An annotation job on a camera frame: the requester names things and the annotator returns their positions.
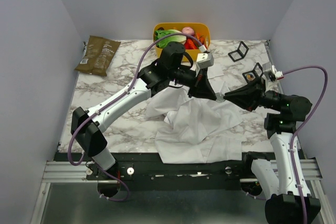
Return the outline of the clear round brooch backing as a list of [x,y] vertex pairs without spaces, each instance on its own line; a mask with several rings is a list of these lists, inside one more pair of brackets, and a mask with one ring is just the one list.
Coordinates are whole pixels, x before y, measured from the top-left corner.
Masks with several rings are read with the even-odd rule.
[[224,94],[222,93],[216,93],[215,96],[216,96],[216,102],[221,103],[226,101],[226,99],[224,98]]

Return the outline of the white shirt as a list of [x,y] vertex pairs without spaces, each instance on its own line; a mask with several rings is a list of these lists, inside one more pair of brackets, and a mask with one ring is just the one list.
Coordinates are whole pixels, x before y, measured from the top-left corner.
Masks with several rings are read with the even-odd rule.
[[164,116],[154,144],[165,164],[199,164],[241,160],[242,139],[227,131],[242,117],[230,102],[189,98],[187,87],[166,88],[147,104],[145,116]]

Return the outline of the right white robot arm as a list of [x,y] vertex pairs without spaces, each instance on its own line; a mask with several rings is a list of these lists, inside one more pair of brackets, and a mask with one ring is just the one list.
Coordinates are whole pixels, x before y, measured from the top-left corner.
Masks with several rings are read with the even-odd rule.
[[247,111],[261,106],[275,110],[264,120],[267,137],[274,150],[277,170],[265,159],[250,159],[241,165],[242,173],[255,177],[265,195],[268,223],[312,223],[321,210],[320,200],[312,197],[303,175],[296,136],[297,122],[303,122],[312,104],[302,96],[267,90],[264,79],[224,94],[224,99]]

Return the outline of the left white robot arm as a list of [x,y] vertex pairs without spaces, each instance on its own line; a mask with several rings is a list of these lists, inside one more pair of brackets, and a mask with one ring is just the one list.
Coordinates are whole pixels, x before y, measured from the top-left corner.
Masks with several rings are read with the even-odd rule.
[[122,90],[100,104],[72,113],[72,141],[77,141],[84,153],[98,166],[104,179],[116,175],[116,159],[107,147],[103,133],[120,116],[137,104],[169,87],[171,82],[188,87],[187,95],[200,99],[216,100],[207,71],[214,58],[204,46],[200,47],[196,61],[177,42],[170,42],[160,56],[135,74],[135,78]]

